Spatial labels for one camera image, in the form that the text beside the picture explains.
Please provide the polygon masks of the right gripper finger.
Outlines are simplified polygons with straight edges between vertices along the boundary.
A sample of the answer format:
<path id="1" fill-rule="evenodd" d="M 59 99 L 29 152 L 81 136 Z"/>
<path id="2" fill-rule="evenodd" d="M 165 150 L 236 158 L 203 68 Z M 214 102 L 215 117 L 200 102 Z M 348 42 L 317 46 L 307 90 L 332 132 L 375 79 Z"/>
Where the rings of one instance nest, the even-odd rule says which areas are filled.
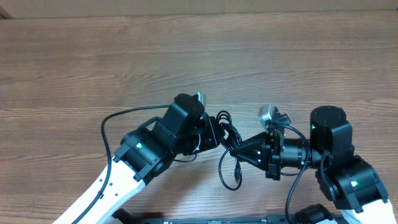
<path id="1" fill-rule="evenodd" d="M 268 134 L 266 132 L 259 133 L 245 141 L 243 141 L 239 146 L 240 147 L 260 147 L 264 148 L 266 145 L 266 140 L 268 138 Z"/>
<path id="2" fill-rule="evenodd" d="M 247 162 L 260 170 L 266 170 L 267 168 L 267 152 L 265 149 L 242 146 L 231 149 L 229 153 L 239 162 Z"/>

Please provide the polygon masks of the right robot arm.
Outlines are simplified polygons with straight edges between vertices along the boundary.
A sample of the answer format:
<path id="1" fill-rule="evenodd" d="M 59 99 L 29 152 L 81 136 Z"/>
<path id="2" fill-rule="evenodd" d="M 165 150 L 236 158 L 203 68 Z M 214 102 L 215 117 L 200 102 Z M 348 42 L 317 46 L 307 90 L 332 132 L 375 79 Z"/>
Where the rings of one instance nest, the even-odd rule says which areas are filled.
<path id="1" fill-rule="evenodd" d="M 297 168 L 297 179 L 305 170 L 314 169 L 321 192 L 341 211 L 346 223 L 396 222 L 378 173 L 354 153 L 353 128 L 342 108 L 312 110 L 309 138 L 273 105 L 260 108 L 259 121 L 264 132 L 230 150 L 237 161 L 265 171 L 273 180 L 280 180 L 285 167 Z"/>

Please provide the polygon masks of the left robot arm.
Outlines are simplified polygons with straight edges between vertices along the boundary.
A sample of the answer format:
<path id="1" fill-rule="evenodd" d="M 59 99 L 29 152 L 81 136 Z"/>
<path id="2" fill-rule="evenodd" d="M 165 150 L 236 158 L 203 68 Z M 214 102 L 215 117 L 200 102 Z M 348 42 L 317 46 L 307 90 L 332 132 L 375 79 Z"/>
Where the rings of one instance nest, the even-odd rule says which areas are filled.
<path id="1" fill-rule="evenodd" d="M 107 165 L 56 223 L 106 223 L 113 213 L 166 171 L 179 154 L 197 155 L 219 146 L 214 117 L 205 111 L 202 93 L 177 95 L 153 117 L 127 133 Z"/>

